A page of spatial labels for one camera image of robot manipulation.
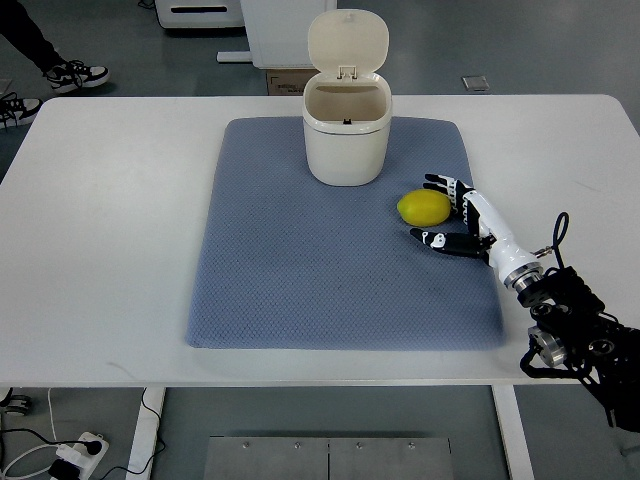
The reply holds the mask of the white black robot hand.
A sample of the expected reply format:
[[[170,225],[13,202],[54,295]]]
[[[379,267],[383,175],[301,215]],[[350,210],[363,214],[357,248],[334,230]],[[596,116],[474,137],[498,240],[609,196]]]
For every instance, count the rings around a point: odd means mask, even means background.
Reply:
[[[467,233],[434,233],[412,228],[410,234],[432,250],[478,258],[493,268],[508,289],[518,292],[542,279],[543,268],[533,253],[520,247],[505,220],[475,188],[459,179],[427,174],[423,188],[445,194],[451,211]]]

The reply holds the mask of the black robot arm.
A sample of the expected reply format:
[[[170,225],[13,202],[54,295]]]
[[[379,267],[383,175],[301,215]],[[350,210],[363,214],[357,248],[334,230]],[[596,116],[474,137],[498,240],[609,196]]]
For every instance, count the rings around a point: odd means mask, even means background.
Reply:
[[[534,325],[520,369],[534,379],[579,381],[603,406],[612,428],[639,431],[639,330],[620,323],[564,263],[560,244],[569,215],[558,215],[550,250],[557,265],[534,266],[514,282]]]

